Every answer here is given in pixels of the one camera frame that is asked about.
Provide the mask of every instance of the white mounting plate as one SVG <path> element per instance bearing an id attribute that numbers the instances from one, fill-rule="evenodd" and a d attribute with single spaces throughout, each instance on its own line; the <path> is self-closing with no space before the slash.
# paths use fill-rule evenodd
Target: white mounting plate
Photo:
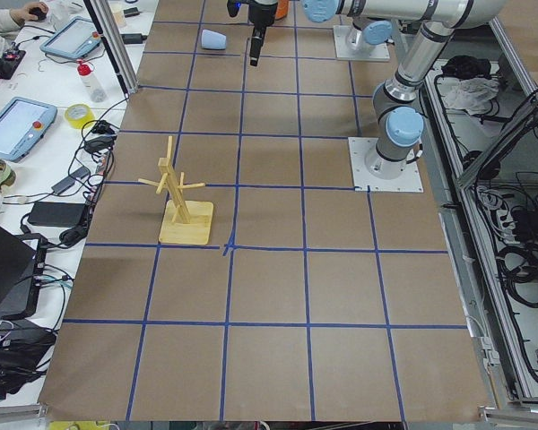
<path id="1" fill-rule="evenodd" d="M 370 148 L 377 144 L 376 137 L 350 137 L 349 151 L 351 152 L 352 182 L 356 191 L 373 193 L 387 191 L 392 193 L 422 193 L 421 175 L 416 163 L 407 164 L 403 173 L 397 179 L 381 179 L 374 176 L 365 167 L 365 155 Z"/>
<path id="2" fill-rule="evenodd" d="M 371 50 L 363 49 L 357 53 L 353 52 L 347 47 L 347 42 L 345 40 L 349 31 L 351 31 L 351 26 L 349 25 L 333 26 L 334 48 L 338 59 L 353 61 L 390 61 L 391 56 L 388 52 L 388 47 L 386 47 L 386 43 L 376 45 Z"/>

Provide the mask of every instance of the orange object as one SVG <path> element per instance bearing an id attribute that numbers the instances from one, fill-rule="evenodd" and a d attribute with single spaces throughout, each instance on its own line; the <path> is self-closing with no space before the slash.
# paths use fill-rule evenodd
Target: orange object
<path id="1" fill-rule="evenodd" d="M 275 20 L 280 20 L 287 16 L 289 11 L 289 0 L 279 0 L 277 4 L 277 13 L 275 14 Z"/>

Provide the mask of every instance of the yellow tape roll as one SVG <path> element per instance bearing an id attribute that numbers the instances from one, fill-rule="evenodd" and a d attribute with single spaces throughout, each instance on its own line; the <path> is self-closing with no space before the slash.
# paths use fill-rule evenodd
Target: yellow tape roll
<path id="1" fill-rule="evenodd" d="M 77 128 L 81 130 L 86 124 L 87 126 L 93 126 L 93 121 L 96 119 L 91 112 L 91 109 L 88 105 L 78 104 L 72 105 L 65 110 L 64 118 L 72 128 Z"/>

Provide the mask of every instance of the tablet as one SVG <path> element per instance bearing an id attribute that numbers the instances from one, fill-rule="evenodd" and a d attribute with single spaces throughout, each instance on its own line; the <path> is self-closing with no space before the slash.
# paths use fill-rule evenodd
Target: tablet
<path id="1" fill-rule="evenodd" d="M 39 48 L 52 56 L 77 60 L 90 54 L 100 41 L 93 22 L 76 16 Z"/>
<path id="2" fill-rule="evenodd" d="M 0 111 L 0 159 L 16 161 L 26 155 L 56 119 L 57 108 L 14 97 Z"/>

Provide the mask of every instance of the blue joint cap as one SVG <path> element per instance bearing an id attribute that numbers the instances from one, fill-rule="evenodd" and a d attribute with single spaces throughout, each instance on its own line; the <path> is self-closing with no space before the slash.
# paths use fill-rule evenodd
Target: blue joint cap
<path id="1" fill-rule="evenodd" d="M 311 22 L 329 21 L 339 8 L 339 0 L 302 0 L 301 4 Z"/>
<path id="2" fill-rule="evenodd" d="M 362 32 L 365 42 L 369 45 L 380 45 L 390 39 L 393 34 L 393 24 L 390 21 L 374 21 Z"/>
<path id="3" fill-rule="evenodd" d="M 420 138 L 424 120 L 412 107 L 398 107 L 386 120 L 386 134 L 396 146 L 409 148 Z"/>

